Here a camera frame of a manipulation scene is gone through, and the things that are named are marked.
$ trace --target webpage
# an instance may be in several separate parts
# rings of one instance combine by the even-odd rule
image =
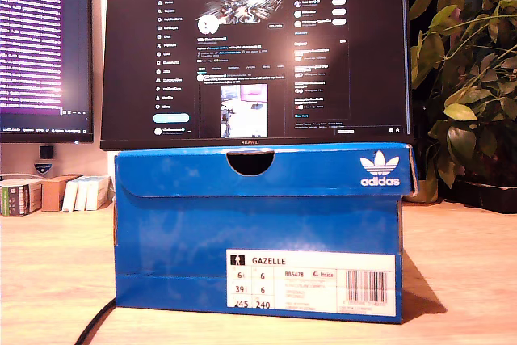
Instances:
[[[90,128],[88,0],[0,0],[4,133]]]
[[[400,135],[405,1],[108,0],[103,139]]]

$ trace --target profile banner image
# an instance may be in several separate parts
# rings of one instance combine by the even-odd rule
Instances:
[[[221,137],[267,137],[267,84],[221,86]]]
[[[215,34],[221,24],[252,24],[269,19],[282,7],[282,0],[217,0],[207,4],[198,19],[202,34]]]

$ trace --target wall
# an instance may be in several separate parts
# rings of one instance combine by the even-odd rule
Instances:
[[[115,153],[103,152],[99,148],[100,119],[103,90],[103,53],[106,0],[93,0],[93,43],[94,43],[94,131],[92,144],[56,145],[56,165],[60,174],[78,172],[85,175],[112,174],[112,160]],[[5,144],[0,152],[0,171],[34,172],[34,161],[39,156],[40,145]]]

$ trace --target adidas text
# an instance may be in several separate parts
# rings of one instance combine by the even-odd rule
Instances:
[[[361,179],[363,186],[399,186],[401,181],[399,178],[373,177]]]

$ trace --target blue shoebox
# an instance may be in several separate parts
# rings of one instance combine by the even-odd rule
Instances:
[[[265,172],[235,171],[235,155],[261,153]],[[415,188],[398,143],[121,152],[116,303],[401,322],[401,196]]]

